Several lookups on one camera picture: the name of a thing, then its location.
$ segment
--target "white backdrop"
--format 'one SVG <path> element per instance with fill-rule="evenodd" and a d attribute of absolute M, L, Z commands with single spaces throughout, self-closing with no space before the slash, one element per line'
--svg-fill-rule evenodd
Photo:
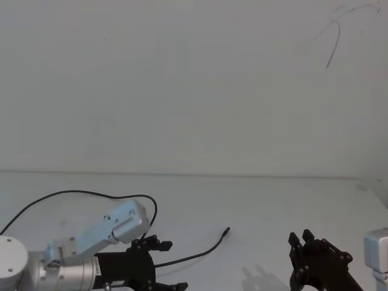
<path fill-rule="evenodd" d="M 363 4 L 326 68 L 338 29 L 314 37 Z M 3 0 L 0 169 L 384 179 L 387 25 L 385 0 Z"/>

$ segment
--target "black wire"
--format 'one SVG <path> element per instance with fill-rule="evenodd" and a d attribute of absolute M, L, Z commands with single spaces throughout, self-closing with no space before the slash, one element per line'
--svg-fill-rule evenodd
<path fill-rule="evenodd" d="M 144 198 L 147 198 L 149 200 L 152 201 L 154 207 L 155 207 L 155 212 L 153 213 L 153 216 L 152 216 L 152 219 L 151 219 L 151 223 L 150 223 L 150 226 L 152 226 L 153 222 L 155 221 L 155 218 L 156 218 L 156 214 L 158 213 L 158 205 L 155 201 L 155 199 L 153 199 L 151 196 L 148 196 L 148 195 L 143 195 L 143 194 L 137 194 L 137 195 L 127 195 L 127 196 L 110 196 L 110 195 L 106 195 L 106 194 L 101 194 L 101 193 L 97 193 L 97 192 L 92 192 L 92 191 L 83 191 L 83 190 L 66 190 L 66 191 L 59 191 L 59 192 L 55 192 L 55 193 L 52 193 L 52 194 L 49 194 L 45 197 L 42 197 L 42 198 L 39 198 L 38 200 L 35 200 L 33 202 L 31 202 L 29 205 L 25 206 L 14 218 L 12 218 L 12 220 L 10 222 L 8 222 L 8 224 L 3 228 L 3 230 L 0 232 L 0 235 L 3 235 L 4 232 L 15 222 L 15 220 L 17 220 L 17 218 L 19 216 L 21 216 L 23 214 L 23 212 L 25 212 L 28 208 L 30 208 L 31 206 L 35 205 L 36 203 L 39 203 L 47 198 L 50 198 L 50 197 L 53 197 L 53 196 L 56 196 L 56 195 L 59 195 L 59 194 L 64 194 L 64 193 L 85 193 L 85 194 L 91 194 L 91 195 L 94 195 L 94 196 L 98 196 L 98 197 L 104 197 L 104 198 L 108 198 L 108 199 L 127 199 L 127 198 L 136 198 L 136 197 L 144 197 Z M 143 239 L 145 237 L 147 233 L 143 234 L 143 236 L 141 237 L 141 239 Z"/>
<path fill-rule="evenodd" d="M 221 237 L 219 238 L 218 242 L 211 249 L 207 250 L 206 252 L 199 253 L 199 254 L 193 255 L 193 256 L 188 256 L 188 257 L 182 258 L 182 259 L 177 259 L 177 260 L 171 261 L 171 262 L 157 264 L 157 265 L 155 265 L 155 268 L 160 268 L 160 267 L 170 266 L 170 265 L 174 265 L 174 264 L 179 264 L 181 262 L 186 262 L 186 261 L 188 261 L 190 259 L 196 259 L 196 258 L 199 258 L 201 256 L 206 256 L 208 253 L 211 253 L 212 251 L 214 251 L 219 246 L 219 244 L 222 242 L 222 240 L 227 235 L 229 230 L 230 230 L 230 227 L 226 228 L 225 231 L 222 233 Z"/>

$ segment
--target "white robot part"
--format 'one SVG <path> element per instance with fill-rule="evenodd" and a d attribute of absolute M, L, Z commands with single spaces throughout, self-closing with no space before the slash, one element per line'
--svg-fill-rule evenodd
<path fill-rule="evenodd" d="M 388 290 L 388 227 L 368 232 L 364 237 L 365 265 L 373 269 L 377 291 Z"/>
<path fill-rule="evenodd" d="M 132 199 L 82 234 L 52 241 L 44 250 L 45 261 L 48 267 L 75 266 L 111 244 L 130 243 L 149 228 L 146 209 Z"/>
<path fill-rule="evenodd" d="M 0 291 L 15 291 L 27 265 L 27 249 L 17 239 L 0 236 Z"/>

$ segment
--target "white table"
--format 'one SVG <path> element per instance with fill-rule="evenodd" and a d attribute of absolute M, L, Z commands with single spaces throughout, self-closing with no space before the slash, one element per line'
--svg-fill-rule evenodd
<path fill-rule="evenodd" d="M 296 232 L 300 237 L 305 228 L 348 251 L 354 258 L 351 274 L 364 290 L 373 291 L 363 236 L 388 225 L 386 208 L 368 186 L 353 179 L 0 173 L 0 186 L 1 226 L 30 201 L 58 190 L 152 195 L 159 213 L 150 233 L 174 242 L 167 253 L 153 252 L 155 263 L 205 251 L 230 226 L 223 243 L 205 258 L 157 270 L 159 282 L 187 281 L 188 291 L 288 290 L 288 236 Z M 151 215 L 152 203 L 139 200 Z M 53 238 L 81 232 L 119 203 L 82 194 L 50 198 L 20 217 L 7 235 L 41 250 Z"/>

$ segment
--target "white surface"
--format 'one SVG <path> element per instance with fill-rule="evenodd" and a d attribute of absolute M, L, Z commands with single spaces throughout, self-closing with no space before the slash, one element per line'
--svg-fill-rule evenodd
<path fill-rule="evenodd" d="M 0 169 L 369 174 L 388 164 L 380 2 L 339 19 L 326 69 L 337 29 L 314 37 L 377 0 L 2 0 Z"/>
<path fill-rule="evenodd" d="M 2 173 L 0 185 L 2 226 L 28 202 L 58 190 L 154 196 L 159 213 L 150 233 L 174 242 L 170 252 L 153 252 L 155 263 L 205 251 L 230 226 L 220 247 L 205 258 L 158 270 L 158 281 L 187 281 L 191 291 L 286 291 L 292 272 L 289 233 L 301 236 L 305 228 L 349 252 L 351 274 L 365 291 L 373 291 L 363 236 L 388 224 L 386 208 L 368 186 L 353 179 Z M 139 201 L 151 215 L 152 203 Z M 20 217 L 7 235 L 41 250 L 53 238 L 86 229 L 119 203 L 80 194 L 51 198 Z"/>

